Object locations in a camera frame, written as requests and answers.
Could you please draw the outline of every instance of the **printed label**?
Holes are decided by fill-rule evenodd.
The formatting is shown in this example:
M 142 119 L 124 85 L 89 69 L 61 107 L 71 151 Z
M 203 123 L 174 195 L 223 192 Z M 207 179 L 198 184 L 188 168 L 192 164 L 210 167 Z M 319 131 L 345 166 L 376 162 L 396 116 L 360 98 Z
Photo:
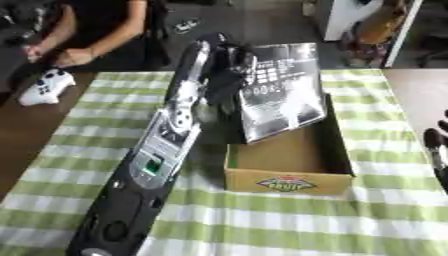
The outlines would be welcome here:
M 316 185 L 294 176 L 280 176 L 273 179 L 260 181 L 257 184 L 280 192 L 293 192 L 316 187 Z

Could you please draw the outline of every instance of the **silver metal part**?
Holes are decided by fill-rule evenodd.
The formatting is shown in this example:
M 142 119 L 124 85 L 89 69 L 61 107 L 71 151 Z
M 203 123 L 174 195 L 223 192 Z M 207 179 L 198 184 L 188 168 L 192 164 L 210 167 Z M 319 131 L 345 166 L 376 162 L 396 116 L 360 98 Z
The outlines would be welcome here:
M 169 117 L 167 109 L 158 110 L 140 147 L 134 149 L 130 172 L 143 188 L 159 188 L 174 176 L 201 132 L 200 124 L 194 123 L 186 135 L 165 133 Z
M 152 117 L 145 135 L 134 150 L 130 174 L 145 189 L 162 187 L 181 167 L 201 132 L 193 107 L 200 99 L 199 79 L 210 55 L 210 44 L 197 42 L 200 50 L 179 89 L 163 108 Z

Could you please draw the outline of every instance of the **white game controller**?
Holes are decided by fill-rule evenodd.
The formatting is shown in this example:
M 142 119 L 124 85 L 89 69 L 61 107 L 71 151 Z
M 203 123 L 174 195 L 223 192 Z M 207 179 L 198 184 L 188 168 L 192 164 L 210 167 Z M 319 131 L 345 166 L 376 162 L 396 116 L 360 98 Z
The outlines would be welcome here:
M 72 75 L 62 69 L 51 69 L 20 96 L 19 102 L 23 106 L 57 104 L 59 95 L 70 85 L 76 85 Z

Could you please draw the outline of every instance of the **cardboard box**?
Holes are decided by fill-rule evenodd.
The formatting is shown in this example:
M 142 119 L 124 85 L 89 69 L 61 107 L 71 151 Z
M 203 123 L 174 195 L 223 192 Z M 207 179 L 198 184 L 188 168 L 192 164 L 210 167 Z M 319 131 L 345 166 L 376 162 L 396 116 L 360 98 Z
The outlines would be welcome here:
M 252 145 L 229 145 L 227 189 L 334 195 L 354 177 L 329 96 L 327 117 Z

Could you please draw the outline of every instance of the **tablecloth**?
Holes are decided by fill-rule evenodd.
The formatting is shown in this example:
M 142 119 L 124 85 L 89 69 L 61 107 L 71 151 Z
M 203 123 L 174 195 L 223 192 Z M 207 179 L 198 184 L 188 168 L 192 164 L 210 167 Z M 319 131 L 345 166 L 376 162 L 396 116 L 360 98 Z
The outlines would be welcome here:
M 171 76 L 96 77 L 3 200 L 0 255 L 64 254 Z M 223 152 L 195 149 L 138 255 L 448 255 L 448 197 L 382 72 L 323 71 L 322 81 L 356 174 L 347 193 L 226 191 L 210 175 Z

